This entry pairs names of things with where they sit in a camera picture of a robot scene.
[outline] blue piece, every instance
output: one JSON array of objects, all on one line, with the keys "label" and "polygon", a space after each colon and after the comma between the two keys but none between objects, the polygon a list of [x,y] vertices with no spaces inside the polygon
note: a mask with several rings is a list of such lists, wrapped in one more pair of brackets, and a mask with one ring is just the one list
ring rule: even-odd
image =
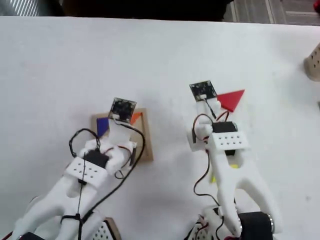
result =
[{"label": "blue piece", "polygon": [[98,137],[102,137],[109,129],[109,119],[107,117],[101,117],[96,119],[96,131]]}]

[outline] robotic arm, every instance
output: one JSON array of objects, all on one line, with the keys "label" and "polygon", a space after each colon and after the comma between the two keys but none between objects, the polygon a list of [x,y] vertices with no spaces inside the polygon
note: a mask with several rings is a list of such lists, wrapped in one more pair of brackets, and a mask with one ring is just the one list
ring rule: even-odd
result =
[{"label": "robotic arm", "polygon": [[[215,93],[208,82],[190,86],[196,101],[198,99],[198,121],[195,120],[188,134],[193,151],[206,150],[218,188],[218,205],[202,212],[202,225],[207,225],[209,233],[207,239],[272,240],[273,233],[282,231],[278,206],[258,172],[245,133],[238,131],[234,123],[218,123],[208,114],[210,108],[219,107],[216,95],[207,99],[208,93]],[[230,167],[228,155],[234,155],[238,169]],[[238,213],[234,201],[236,189],[245,190],[260,207],[260,212]]]},{"label": "robotic arm", "polygon": [[[95,233],[105,218],[95,208],[100,189],[108,183],[108,175],[121,170],[129,158],[134,158],[137,144],[130,141],[134,129],[130,119],[135,105],[119,98],[114,100],[109,115],[114,121],[109,121],[109,135],[101,139],[95,135],[96,139],[87,141],[79,154],[72,154],[74,159],[61,179],[47,195],[35,198],[16,222],[12,239],[41,229],[43,235],[39,237],[56,240],[72,240],[77,235],[78,239],[86,240]],[[69,144],[72,153],[72,141]],[[52,219],[55,221],[45,230],[40,227]]]}]

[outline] floor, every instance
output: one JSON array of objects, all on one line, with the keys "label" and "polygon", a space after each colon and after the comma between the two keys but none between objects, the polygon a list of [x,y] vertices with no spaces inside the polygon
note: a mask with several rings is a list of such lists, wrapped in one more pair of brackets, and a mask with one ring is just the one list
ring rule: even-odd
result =
[{"label": "floor", "polygon": [[320,26],[315,0],[234,0],[225,22]]}]

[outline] white perforated plate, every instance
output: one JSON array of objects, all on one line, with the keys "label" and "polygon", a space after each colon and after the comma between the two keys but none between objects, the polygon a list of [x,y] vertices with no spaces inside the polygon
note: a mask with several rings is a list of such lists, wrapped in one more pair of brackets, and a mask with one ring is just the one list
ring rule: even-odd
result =
[{"label": "white perforated plate", "polygon": [[212,136],[217,150],[249,148],[247,137],[243,131],[213,133]]},{"label": "white perforated plate", "polygon": [[74,176],[78,179],[82,179],[88,184],[94,186],[96,189],[99,188],[107,179],[107,170],[99,167],[89,161],[85,161],[80,157],[74,158],[70,165],[65,170],[65,173]]},{"label": "white perforated plate", "polygon": [[103,221],[98,230],[92,235],[92,240],[115,240],[108,228],[108,225]]}]

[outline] white table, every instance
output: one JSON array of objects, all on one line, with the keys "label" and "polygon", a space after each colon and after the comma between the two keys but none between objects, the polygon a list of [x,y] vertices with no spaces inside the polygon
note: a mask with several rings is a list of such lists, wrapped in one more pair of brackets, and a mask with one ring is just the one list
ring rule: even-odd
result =
[{"label": "white table", "polygon": [[[302,62],[319,41],[316,26],[1,17],[0,235],[60,178],[72,134],[121,97],[147,108],[154,162],[132,173],[105,213],[124,240],[183,239],[212,204],[192,192],[207,158],[192,153],[186,137],[196,115],[189,84],[211,80],[218,93],[245,89],[230,119],[246,131],[282,211],[277,238],[312,239],[320,216],[320,83]],[[106,191],[115,184],[110,178]],[[200,188],[217,190],[208,181]]]}]

